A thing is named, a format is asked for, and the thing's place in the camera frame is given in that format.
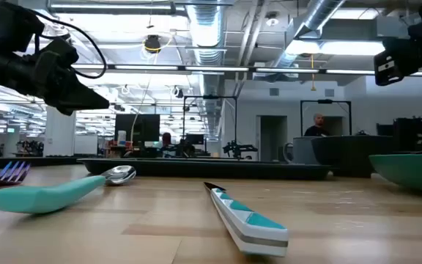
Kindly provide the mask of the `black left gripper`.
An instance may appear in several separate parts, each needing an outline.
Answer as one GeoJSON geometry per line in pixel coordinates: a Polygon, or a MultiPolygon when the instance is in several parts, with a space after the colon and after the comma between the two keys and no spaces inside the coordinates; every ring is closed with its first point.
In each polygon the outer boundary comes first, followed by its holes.
{"type": "Polygon", "coordinates": [[[107,109],[109,101],[76,77],[70,65],[77,58],[75,49],[63,39],[36,50],[31,58],[34,63],[31,82],[36,95],[68,116],[74,111],[107,109]]]}

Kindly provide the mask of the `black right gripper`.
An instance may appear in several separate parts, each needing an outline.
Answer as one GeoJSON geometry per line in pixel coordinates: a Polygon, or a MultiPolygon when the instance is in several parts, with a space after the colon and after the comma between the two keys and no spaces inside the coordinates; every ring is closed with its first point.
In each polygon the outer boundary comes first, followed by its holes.
{"type": "Polygon", "coordinates": [[[422,22],[409,26],[408,39],[382,41],[384,51],[374,56],[374,76],[378,86],[387,86],[422,68],[422,22]]]}

